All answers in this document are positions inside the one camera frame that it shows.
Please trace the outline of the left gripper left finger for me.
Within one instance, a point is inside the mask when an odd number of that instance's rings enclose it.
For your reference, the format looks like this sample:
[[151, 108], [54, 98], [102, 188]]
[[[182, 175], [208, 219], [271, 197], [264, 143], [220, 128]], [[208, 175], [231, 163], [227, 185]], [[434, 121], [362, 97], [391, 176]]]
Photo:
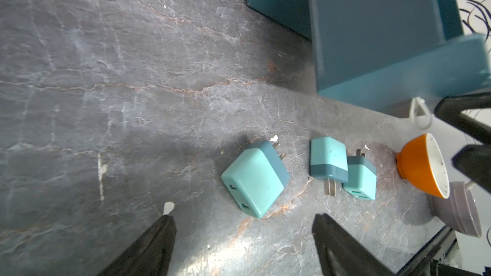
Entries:
[[167, 275], [175, 238], [175, 220], [164, 215], [99, 274]]

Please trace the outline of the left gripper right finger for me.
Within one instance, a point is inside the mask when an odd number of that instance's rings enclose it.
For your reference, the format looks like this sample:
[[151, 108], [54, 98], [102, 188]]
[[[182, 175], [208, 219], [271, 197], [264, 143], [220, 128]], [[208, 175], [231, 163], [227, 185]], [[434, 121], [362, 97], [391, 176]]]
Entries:
[[317, 214], [312, 234], [323, 275], [383, 275], [384, 265], [328, 214]]

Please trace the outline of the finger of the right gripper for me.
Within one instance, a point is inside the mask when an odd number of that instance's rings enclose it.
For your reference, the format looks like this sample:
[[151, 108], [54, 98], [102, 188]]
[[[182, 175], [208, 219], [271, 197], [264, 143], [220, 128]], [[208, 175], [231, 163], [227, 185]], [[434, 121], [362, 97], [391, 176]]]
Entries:
[[491, 192], [489, 144], [470, 144], [463, 147], [452, 158], [452, 165], [488, 193]]
[[490, 144], [490, 125], [464, 114], [470, 109], [489, 109], [490, 92], [443, 98], [434, 110], [435, 116], [470, 135], [483, 144]]

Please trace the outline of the teal plug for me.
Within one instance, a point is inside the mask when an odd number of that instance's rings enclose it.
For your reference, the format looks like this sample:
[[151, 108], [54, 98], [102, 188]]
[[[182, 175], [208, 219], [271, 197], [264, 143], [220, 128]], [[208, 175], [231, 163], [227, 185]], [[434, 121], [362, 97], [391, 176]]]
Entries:
[[343, 189], [358, 199], [374, 201], [377, 191], [376, 167], [366, 158], [360, 149], [356, 155], [347, 157], [349, 181]]
[[335, 197], [337, 183], [349, 181], [346, 146], [333, 137], [312, 139], [309, 174], [323, 181], [325, 195]]
[[238, 207], [251, 217], [263, 218], [291, 180], [277, 146], [270, 141], [252, 143], [221, 175]]

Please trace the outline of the teal drawer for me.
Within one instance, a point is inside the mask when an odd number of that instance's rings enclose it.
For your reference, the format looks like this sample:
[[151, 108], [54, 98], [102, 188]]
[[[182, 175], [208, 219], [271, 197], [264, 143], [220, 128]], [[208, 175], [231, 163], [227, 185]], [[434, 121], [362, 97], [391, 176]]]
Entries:
[[309, 0], [317, 93], [404, 118], [413, 98], [490, 87], [485, 39], [456, 0]]

